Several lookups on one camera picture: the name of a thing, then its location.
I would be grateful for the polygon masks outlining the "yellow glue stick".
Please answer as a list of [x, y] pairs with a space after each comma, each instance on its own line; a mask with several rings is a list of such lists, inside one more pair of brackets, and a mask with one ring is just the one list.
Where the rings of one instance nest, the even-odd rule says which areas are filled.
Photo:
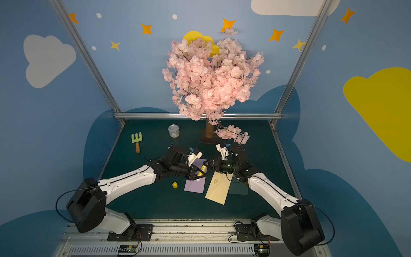
[[198, 178], [203, 178], [207, 175], [207, 167], [205, 167], [204, 165], [202, 165], [202, 167], [200, 168], [200, 170], [197, 173]]

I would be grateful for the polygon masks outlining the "purple envelope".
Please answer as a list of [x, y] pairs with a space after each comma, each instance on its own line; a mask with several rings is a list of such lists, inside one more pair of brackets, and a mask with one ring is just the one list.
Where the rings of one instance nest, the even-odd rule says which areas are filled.
[[[205, 159], [197, 159], [196, 161], [194, 161], [193, 165], [200, 169], [204, 161]], [[206, 182], [205, 180], [206, 178], [202, 178], [202, 179], [198, 179], [194, 181], [187, 180], [185, 187], [184, 187], [184, 191], [202, 194], [204, 192], [204, 186]]]

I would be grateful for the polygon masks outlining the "dark green envelope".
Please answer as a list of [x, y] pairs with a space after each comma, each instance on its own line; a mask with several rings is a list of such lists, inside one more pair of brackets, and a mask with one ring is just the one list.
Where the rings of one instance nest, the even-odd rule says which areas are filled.
[[229, 187], [229, 194], [247, 196], [249, 195], [248, 186], [241, 183], [236, 176], [233, 176]]

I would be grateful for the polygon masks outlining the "cream yellow envelope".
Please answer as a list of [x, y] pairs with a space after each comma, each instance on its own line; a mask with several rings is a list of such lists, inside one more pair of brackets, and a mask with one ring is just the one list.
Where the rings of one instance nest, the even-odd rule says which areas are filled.
[[233, 174], [214, 172], [205, 198], [225, 205]]

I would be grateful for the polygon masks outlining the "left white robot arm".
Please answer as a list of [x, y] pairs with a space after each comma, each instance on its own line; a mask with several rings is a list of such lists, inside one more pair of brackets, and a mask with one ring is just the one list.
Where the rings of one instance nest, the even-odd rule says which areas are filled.
[[122, 240], [128, 240], [136, 230], [134, 220], [125, 213], [110, 210], [107, 205], [137, 188], [154, 184], [171, 175], [184, 177], [189, 181], [205, 177], [204, 171], [193, 164], [201, 156], [202, 152], [197, 148], [184, 152], [176, 147], [169, 147], [165, 156], [123, 175], [100, 181], [88, 178], [74, 191], [66, 208], [78, 232], [103, 229]]

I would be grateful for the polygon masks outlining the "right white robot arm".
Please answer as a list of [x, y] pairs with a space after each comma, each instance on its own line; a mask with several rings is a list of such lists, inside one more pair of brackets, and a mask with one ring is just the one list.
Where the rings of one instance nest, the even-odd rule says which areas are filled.
[[256, 221], [260, 232], [282, 241], [295, 256], [320, 245], [325, 234], [315, 206], [306, 199], [299, 200], [271, 182], [252, 166], [245, 151], [234, 152], [230, 160], [221, 156], [206, 160], [207, 168], [224, 174], [233, 174], [252, 191], [260, 195], [280, 218], [263, 216]]

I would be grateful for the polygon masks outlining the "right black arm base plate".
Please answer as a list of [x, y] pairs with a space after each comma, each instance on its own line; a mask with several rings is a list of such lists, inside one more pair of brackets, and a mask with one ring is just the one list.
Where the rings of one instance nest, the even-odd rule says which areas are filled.
[[263, 235], [255, 223], [244, 224], [241, 222], [236, 222], [233, 227], [235, 229], [235, 238], [238, 242], [280, 241], [279, 238]]

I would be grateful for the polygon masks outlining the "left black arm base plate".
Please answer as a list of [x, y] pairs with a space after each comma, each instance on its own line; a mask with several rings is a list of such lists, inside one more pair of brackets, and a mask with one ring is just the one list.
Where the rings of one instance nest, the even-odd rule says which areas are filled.
[[152, 237], [154, 226], [152, 224], [131, 224], [123, 233], [116, 234], [109, 231], [108, 242], [141, 241], [149, 242]]

